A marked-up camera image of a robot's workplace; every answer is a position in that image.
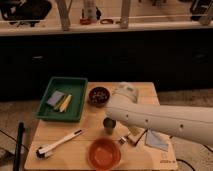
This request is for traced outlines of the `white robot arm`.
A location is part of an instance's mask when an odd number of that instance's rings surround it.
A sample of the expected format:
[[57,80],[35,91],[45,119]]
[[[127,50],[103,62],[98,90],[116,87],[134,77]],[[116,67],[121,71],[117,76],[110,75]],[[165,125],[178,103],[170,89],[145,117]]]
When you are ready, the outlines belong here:
[[139,104],[139,89],[121,82],[106,115],[128,126],[146,128],[213,147],[213,108]]

